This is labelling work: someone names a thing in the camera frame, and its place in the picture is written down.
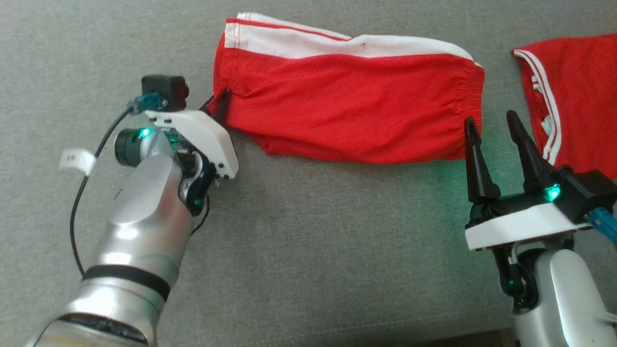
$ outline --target folded red garment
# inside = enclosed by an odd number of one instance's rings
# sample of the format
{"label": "folded red garment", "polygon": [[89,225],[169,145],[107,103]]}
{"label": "folded red garment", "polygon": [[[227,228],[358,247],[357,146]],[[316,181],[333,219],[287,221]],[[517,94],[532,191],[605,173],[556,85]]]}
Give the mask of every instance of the folded red garment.
{"label": "folded red garment", "polygon": [[373,164],[463,158],[483,83],[454,44],[351,38],[255,13],[227,20],[213,74],[215,101],[232,93],[227,125],[266,153]]}
{"label": "folded red garment", "polygon": [[557,38],[512,53],[544,158],[617,178],[617,34]]}

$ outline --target white trim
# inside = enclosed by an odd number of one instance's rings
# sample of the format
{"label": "white trim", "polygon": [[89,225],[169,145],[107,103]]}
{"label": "white trim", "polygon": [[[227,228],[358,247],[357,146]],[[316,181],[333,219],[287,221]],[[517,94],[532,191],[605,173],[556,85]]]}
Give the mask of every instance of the white trim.
{"label": "white trim", "polygon": [[540,63],[540,60],[532,52],[516,49],[513,53],[515,56],[523,58],[533,70],[534,75],[540,80],[540,87],[542,95],[544,96],[544,102],[547,105],[549,115],[551,116],[554,124],[554,127],[552,127],[549,134],[549,140],[544,146],[543,156],[549,164],[555,165],[557,154],[559,154],[559,149],[561,148],[561,120],[559,118],[557,102],[555,102],[553,91],[550,89],[549,78],[546,75],[546,71],[544,70],[542,63]]}
{"label": "white trim", "polygon": [[308,25],[302,25],[302,24],[298,24],[298,23],[294,23],[294,22],[288,22],[286,20],[276,19],[276,18],[273,18],[273,17],[269,17],[267,15],[256,13],[256,12],[241,12],[241,13],[238,13],[237,18],[241,19],[241,20],[250,20],[251,22],[260,22],[260,23],[265,23],[265,24],[281,25],[283,27],[291,27],[291,28],[296,28],[296,29],[300,29],[300,30],[313,31],[315,33],[321,33],[321,34],[324,34],[324,35],[340,38],[340,39],[343,39],[343,40],[351,39],[351,36],[343,35],[341,33],[335,32],[335,31],[330,31],[330,30],[326,30],[326,29],[322,29],[322,28],[310,27]]}
{"label": "white trim", "polygon": [[431,38],[360,35],[341,41],[294,29],[268,28],[243,23],[226,24],[225,48],[239,48],[289,59],[325,54],[347,54],[364,58],[451,54],[473,61],[471,55],[461,47]]}

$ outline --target robotic arm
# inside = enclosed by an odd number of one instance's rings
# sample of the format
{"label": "robotic arm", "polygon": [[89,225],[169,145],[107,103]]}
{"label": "robotic arm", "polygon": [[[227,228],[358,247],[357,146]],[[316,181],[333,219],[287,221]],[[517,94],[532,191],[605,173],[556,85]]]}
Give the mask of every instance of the robotic arm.
{"label": "robotic arm", "polygon": [[[166,111],[182,108],[184,99],[174,91],[186,88],[183,79],[144,79],[160,82],[147,92],[162,94],[171,106]],[[160,86],[171,80],[166,93]],[[204,112],[146,114],[151,128],[124,129],[115,139],[118,162],[135,170],[115,197],[94,265],[74,299],[29,346],[157,345],[157,323],[178,278],[193,217],[217,178],[235,177],[238,160],[228,132]]]}
{"label": "robotic arm", "polygon": [[[519,346],[617,346],[616,317],[606,312],[587,265],[574,252],[573,236],[591,225],[614,224],[607,211],[613,210],[617,186],[596,170],[553,169],[514,111],[507,120],[521,158],[524,193],[504,197],[489,175],[473,119],[465,124],[473,203],[465,227],[468,246],[492,251],[502,291],[513,299]],[[542,246],[518,254],[526,243]]]}

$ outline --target white cable label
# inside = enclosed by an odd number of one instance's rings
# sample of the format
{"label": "white cable label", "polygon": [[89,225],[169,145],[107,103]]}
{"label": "white cable label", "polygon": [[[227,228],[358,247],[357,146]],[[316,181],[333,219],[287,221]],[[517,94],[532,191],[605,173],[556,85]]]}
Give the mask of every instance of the white cable label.
{"label": "white cable label", "polygon": [[96,158],[94,154],[83,148],[72,148],[62,151],[62,157],[60,157],[60,165],[58,168],[73,168],[83,172],[86,176],[90,176],[95,163]]}

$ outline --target green light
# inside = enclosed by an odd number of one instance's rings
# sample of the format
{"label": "green light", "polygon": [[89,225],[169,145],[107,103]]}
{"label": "green light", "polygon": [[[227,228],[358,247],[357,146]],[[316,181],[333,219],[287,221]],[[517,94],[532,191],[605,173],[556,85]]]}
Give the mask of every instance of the green light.
{"label": "green light", "polygon": [[561,188],[557,184],[554,186],[548,187],[548,188],[544,188],[544,198],[551,203],[555,199],[557,199],[560,193],[561,193]]}
{"label": "green light", "polygon": [[144,137],[148,137],[151,133],[152,133],[152,130],[150,128],[143,128],[141,129],[141,133],[139,133],[139,135],[142,138],[144,138]]}

